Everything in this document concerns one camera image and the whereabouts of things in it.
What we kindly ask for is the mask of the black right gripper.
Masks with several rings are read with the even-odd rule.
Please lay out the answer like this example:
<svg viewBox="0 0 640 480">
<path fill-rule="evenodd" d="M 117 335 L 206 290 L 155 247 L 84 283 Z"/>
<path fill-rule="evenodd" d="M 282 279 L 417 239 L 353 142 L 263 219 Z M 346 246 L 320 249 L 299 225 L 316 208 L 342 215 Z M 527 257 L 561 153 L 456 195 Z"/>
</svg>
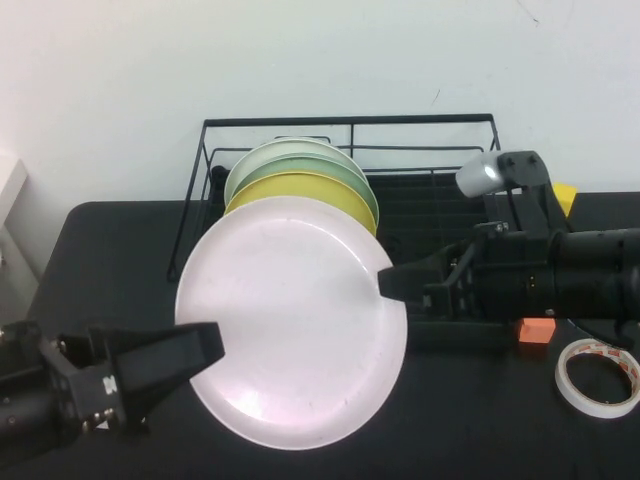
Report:
<svg viewBox="0 0 640 480">
<path fill-rule="evenodd" d="M 550 234 L 481 224 L 470 238 L 377 273 L 380 294 L 450 320 L 550 316 Z"/>
</svg>

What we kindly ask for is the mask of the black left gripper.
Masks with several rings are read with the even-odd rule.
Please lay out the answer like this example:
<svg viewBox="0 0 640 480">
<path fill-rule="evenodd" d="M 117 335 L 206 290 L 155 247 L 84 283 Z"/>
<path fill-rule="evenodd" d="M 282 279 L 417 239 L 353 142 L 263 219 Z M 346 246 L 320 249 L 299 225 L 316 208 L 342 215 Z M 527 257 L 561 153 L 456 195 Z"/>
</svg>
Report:
<svg viewBox="0 0 640 480">
<path fill-rule="evenodd" d="M 103 423 L 122 435 L 148 434 L 147 416 L 221 360 L 224 345 L 214 322 L 149 331 L 91 327 L 84 336 L 42 336 L 39 354 L 56 436 L 75 440 Z"/>
</svg>

